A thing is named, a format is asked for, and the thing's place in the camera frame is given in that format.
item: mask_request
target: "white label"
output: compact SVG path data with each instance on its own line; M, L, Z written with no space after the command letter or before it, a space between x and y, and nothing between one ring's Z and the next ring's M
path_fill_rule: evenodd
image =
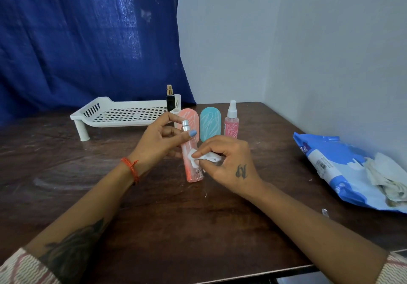
M342 175L339 170L318 149L308 155L308 160L317 169L318 175L326 182Z

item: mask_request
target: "hand tattoo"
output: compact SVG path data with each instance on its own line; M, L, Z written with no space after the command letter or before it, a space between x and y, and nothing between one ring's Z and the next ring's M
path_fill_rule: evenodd
M236 177L242 177L243 179L246 179L246 164L242 167L241 164L237 167L236 171Z
M39 257L39 261L46 265L62 284L79 282L93 247L106 226L103 226L103 219L100 219L93 225L74 231L60 243L47 244L45 247L49 251Z

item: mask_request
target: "wooden table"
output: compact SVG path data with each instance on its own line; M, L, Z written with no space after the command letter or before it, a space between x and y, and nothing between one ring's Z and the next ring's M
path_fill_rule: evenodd
M213 106L224 118L228 104ZM341 201L294 143L295 126L262 103L237 108L239 138L264 180L388 250L407 248L406 215ZM41 114L0 132L0 262L129 154L145 129L89 128L91 140L82 143L69 114ZM85 282L188 284L309 264L250 203L209 176L188 184L182 161L165 159L123 199Z

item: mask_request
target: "wet wipes pack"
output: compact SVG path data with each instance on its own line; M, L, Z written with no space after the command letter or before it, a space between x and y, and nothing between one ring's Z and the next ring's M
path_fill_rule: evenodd
M407 213L407 172L382 153L374 156L339 136L293 135L338 196L354 205Z

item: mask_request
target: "sleeve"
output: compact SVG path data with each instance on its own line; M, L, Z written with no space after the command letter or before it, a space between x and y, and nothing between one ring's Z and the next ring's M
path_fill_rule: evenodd
M61 284L54 274L23 248L15 252L0 267L2 284Z
M395 253L387 257L376 284L406 284L407 259Z

